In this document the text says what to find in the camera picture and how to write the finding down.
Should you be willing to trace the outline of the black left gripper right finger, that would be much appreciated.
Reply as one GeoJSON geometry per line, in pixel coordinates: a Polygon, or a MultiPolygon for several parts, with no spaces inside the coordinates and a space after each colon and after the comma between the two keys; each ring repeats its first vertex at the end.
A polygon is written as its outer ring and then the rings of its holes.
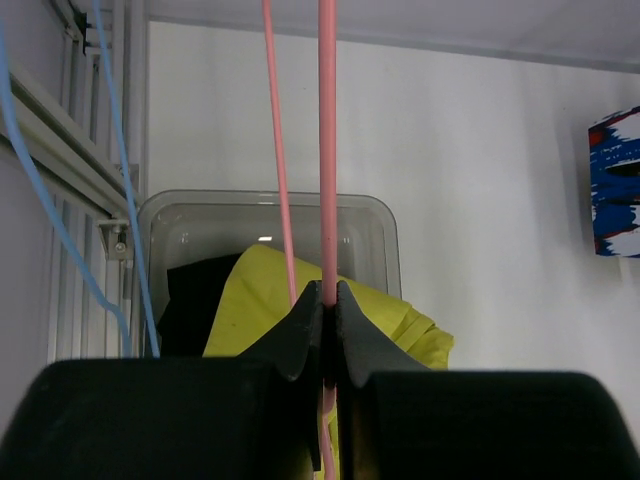
{"type": "Polygon", "coordinates": [[[335,335],[340,477],[409,475],[430,371],[369,320],[344,281],[337,284],[335,335]]]}

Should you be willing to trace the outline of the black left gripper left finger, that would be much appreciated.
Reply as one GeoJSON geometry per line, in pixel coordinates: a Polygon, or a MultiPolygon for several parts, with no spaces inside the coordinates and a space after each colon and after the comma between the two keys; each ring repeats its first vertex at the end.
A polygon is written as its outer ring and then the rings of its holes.
{"type": "Polygon", "coordinates": [[[290,312],[241,354],[266,369],[254,420],[256,470],[321,466],[322,284],[311,281],[290,312]]]}

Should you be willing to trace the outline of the yellow-green trousers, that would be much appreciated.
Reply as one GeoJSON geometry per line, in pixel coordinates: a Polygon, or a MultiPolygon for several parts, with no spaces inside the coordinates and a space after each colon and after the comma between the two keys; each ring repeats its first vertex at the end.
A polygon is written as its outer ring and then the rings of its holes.
{"type": "MultiPolygon", "coordinates": [[[[367,318],[424,366],[445,370],[454,337],[410,303],[346,279],[367,318]]],[[[205,357],[243,353],[291,310],[282,252],[254,245],[242,253],[225,281],[205,357]]]]}

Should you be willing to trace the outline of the black trousers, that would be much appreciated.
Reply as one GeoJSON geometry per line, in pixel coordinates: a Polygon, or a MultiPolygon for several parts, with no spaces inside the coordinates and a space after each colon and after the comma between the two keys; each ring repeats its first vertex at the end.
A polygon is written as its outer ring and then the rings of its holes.
{"type": "Polygon", "coordinates": [[[167,271],[169,302],[157,324],[163,357],[201,357],[224,287],[240,254],[201,260],[167,271]]]}

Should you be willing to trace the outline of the pink hanger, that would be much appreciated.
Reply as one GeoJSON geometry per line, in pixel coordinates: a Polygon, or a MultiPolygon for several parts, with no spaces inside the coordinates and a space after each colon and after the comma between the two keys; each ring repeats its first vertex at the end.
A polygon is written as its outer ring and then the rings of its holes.
{"type": "MultiPolygon", "coordinates": [[[[280,98],[278,90],[275,40],[271,15],[271,1],[261,1],[265,29],[269,92],[271,101],[272,124],[275,146],[276,170],[280,197],[280,214],[285,247],[285,266],[289,301],[293,316],[284,319],[282,333],[292,333],[294,347],[302,347],[305,356],[313,339],[313,317],[304,312],[296,312],[297,300],[296,273],[290,215],[290,203],[287,188],[287,174],[284,155],[284,143],[281,125],[280,98]]],[[[320,200],[321,200],[321,246],[322,246],[322,295],[324,312],[331,313],[337,303],[337,180],[336,180],[336,1],[318,1],[318,79],[319,79],[319,154],[320,154],[320,200]]],[[[335,391],[324,387],[320,438],[316,440],[310,452],[318,450],[322,458],[324,479],[336,479],[337,468],[329,435],[328,413],[335,403],[335,391]]]]}

